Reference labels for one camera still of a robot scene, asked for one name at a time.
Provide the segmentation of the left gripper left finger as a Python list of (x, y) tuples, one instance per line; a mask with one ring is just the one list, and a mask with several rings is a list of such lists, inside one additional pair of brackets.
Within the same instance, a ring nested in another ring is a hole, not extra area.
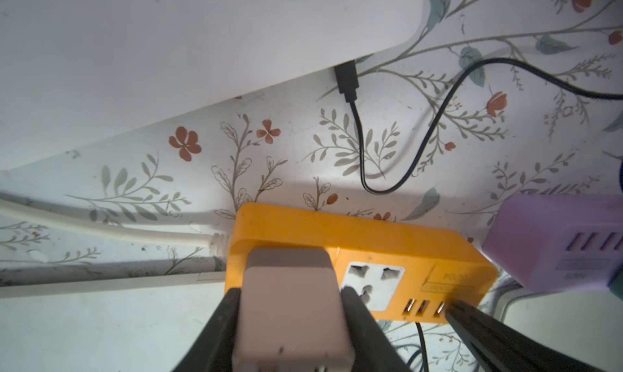
[(232, 372), (241, 289), (229, 289), (173, 372)]

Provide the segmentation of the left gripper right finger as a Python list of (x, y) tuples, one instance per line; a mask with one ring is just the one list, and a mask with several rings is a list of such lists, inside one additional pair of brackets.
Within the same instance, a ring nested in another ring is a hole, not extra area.
[(340, 295), (355, 352), (352, 371), (409, 372), (355, 289), (345, 287)]

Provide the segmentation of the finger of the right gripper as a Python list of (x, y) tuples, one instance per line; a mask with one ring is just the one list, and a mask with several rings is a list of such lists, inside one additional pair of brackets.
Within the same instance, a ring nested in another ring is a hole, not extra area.
[(597, 371), (539, 344), (462, 301), (445, 308), (446, 321), (486, 371)]

